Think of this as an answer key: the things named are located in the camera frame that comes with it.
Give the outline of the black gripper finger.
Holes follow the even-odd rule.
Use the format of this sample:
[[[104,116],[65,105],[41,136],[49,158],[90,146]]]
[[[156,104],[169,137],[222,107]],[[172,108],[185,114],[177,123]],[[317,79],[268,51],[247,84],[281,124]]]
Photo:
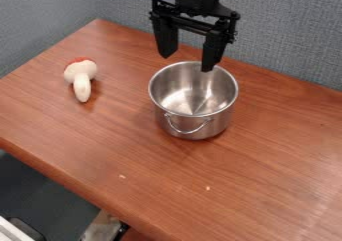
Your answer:
[[[177,50],[178,32],[168,18],[150,15],[152,29],[157,52],[162,58],[168,58]]]
[[[205,35],[201,53],[201,71],[209,72],[220,62],[229,36],[225,32],[209,31]]]

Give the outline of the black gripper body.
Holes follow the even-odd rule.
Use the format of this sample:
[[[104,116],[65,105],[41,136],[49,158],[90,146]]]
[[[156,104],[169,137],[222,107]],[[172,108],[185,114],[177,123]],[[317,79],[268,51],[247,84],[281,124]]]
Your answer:
[[[229,42],[236,39],[240,14],[218,0],[150,0],[150,15],[168,18],[178,29],[205,36],[212,30],[225,32]]]

